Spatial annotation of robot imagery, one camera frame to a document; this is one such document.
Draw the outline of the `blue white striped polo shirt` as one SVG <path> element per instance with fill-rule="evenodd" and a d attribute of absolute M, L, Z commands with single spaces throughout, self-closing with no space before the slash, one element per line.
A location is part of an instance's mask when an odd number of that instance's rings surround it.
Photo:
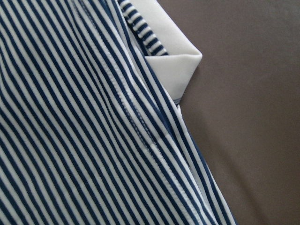
<path fill-rule="evenodd" d="M 1 224 L 235 224 L 180 111 L 201 59 L 155 0 L 1 1 Z"/>

